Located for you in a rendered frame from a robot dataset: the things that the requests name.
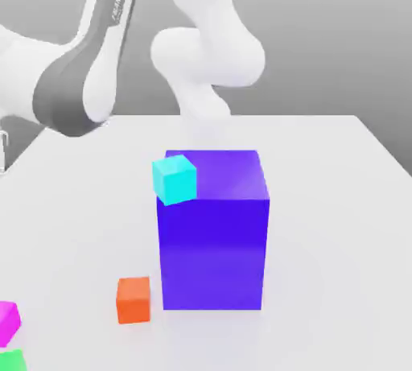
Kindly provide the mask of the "large purple box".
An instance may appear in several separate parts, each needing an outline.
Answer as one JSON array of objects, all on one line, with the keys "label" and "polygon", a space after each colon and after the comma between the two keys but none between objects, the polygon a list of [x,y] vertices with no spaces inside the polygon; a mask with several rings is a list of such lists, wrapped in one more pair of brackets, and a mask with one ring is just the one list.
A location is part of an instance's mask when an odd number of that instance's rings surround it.
[{"label": "large purple box", "polygon": [[270,194],[255,150],[185,150],[197,197],[157,204],[163,307],[259,310]]}]

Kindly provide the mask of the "small green cube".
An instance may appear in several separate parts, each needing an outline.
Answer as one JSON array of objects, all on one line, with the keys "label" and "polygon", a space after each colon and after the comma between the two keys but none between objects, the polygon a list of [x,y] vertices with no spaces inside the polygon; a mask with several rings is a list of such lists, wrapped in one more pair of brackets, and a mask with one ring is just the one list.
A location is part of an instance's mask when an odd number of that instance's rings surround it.
[{"label": "small green cube", "polygon": [[0,352],[0,371],[27,371],[27,364],[21,349]]}]

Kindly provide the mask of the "small orange cube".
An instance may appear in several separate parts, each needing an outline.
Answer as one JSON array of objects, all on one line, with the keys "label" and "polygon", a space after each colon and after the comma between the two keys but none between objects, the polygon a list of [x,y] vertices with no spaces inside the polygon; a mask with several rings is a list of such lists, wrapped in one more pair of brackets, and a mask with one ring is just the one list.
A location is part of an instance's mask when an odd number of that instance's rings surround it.
[{"label": "small orange cube", "polygon": [[116,295],[119,324],[150,321],[150,279],[148,277],[120,278]]}]

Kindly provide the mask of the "small magenta cube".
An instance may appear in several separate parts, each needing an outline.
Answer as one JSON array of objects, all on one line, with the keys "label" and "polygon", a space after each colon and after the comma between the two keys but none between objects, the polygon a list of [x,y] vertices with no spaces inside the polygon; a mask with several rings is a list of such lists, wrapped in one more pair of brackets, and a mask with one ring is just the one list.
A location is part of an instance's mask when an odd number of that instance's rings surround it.
[{"label": "small magenta cube", "polygon": [[5,348],[21,326],[18,306],[14,302],[0,301],[0,348]]}]

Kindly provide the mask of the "small cyan cube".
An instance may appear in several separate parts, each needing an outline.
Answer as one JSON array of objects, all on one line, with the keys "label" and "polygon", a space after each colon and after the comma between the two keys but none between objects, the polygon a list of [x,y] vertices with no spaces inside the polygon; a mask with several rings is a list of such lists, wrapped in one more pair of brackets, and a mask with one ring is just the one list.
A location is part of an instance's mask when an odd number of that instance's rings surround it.
[{"label": "small cyan cube", "polygon": [[197,197],[197,169],[184,155],[154,161],[152,176],[154,192],[165,206]]}]

